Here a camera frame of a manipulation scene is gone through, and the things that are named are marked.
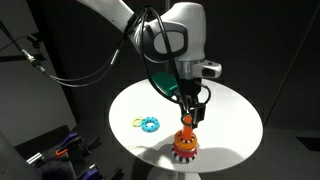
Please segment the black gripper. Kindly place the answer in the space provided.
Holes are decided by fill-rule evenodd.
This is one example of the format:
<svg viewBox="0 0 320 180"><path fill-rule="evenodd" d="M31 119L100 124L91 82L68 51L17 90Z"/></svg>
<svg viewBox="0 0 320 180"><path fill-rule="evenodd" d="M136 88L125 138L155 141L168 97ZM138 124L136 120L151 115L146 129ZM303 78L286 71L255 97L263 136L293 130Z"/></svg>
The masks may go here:
<svg viewBox="0 0 320 180"><path fill-rule="evenodd" d="M181 91L186 97L187 104L184 98L180 98L181 105L181 123L190 124L185 122L185 117L192 115L192 128L195 129L198 127L198 123L204 119L206 103L200 103L198 99L198 94L201 91L201 88L204 87L201 78L195 79L181 79Z"/></svg>

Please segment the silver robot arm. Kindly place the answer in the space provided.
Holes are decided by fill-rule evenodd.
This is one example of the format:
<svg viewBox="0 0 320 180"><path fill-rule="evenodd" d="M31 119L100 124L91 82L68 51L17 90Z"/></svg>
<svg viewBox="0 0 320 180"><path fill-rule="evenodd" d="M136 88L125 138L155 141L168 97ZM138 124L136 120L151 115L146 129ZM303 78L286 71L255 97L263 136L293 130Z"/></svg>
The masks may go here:
<svg viewBox="0 0 320 180"><path fill-rule="evenodd" d="M135 14L122 0L77 0L111 22L129 39L140 55L154 63L168 62L181 97L181 113L196 128L204 119L205 103L198 100L204 78L221 75L222 65L205 58L206 16L202 5L178 2L160 15L145 6Z"/></svg>

